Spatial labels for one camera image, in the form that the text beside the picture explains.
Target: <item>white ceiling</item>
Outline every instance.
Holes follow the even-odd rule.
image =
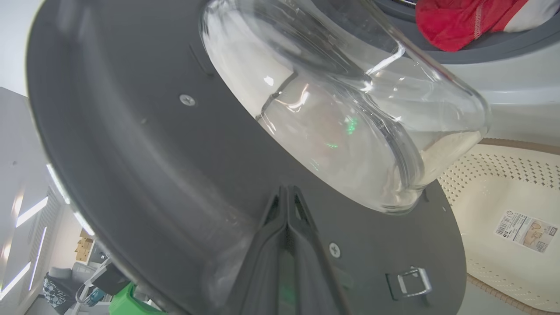
[[[27,37],[42,2],[43,0],[0,0],[0,87],[24,96],[27,96]]]
[[[27,98],[2,87],[0,148],[0,286],[5,288],[31,262],[30,270],[0,301],[0,314],[18,315],[23,314],[35,299],[51,263],[59,267],[72,266],[81,227],[69,207],[62,210],[61,205],[65,206],[63,199],[54,192],[43,210],[16,228],[17,217],[45,198],[49,187],[54,185],[46,168],[46,157],[31,119]],[[13,210],[17,196],[23,196],[19,213]],[[45,227],[41,260],[32,290],[29,290]],[[9,255],[6,255],[6,248],[10,249]],[[57,257],[51,260],[53,252]]]

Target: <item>white wall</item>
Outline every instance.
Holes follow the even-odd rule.
[[[466,284],[466,293],[457,315],[527,315],[525,312],[480,290],[471,283]]]
[[[0,1],[0,87],[25,96],[27,37],[42,2],[43,0]]]
[[[82,226],[72,214],[70,206],[66,206],[62,211],[57,238],[54,241],[54,248],[50,256],[49,268],[72,268],[76,262],[74,250],[78,246]]]
[[[0,7],[3,7],[5,2],[0,1]],[[0,17],[0,24],[4,22],[2,19],[3,17]],[[4,46],[0,47],[0,53],[5,54]],[[4,78],[4,73],[0,72],[0,77]],[[48,189],[48,171],[26,98],[1,87],[0,147],[0,246],[4,252],[0,259],[0,280],[7,284],[36,256],[36,253],[31,252],[32,240],[40,238],[41,235],[34,233],[30,239],[30,233],[35,230],[36,217],[18,228],[15,228],[15,222],[19,214],[45,197]],[[23,193],[23,201],[20,212],[16,213],[12,206],[20,193]],[[7,248],[10,249],[9,256],[5,255]],[[26,292],[25,297],[20,295],[22,288],[28,284],[29,282],[20,281],[10,291],[0,303],[0,313],[17,315],[20,305],[33,301],[33,291]]]

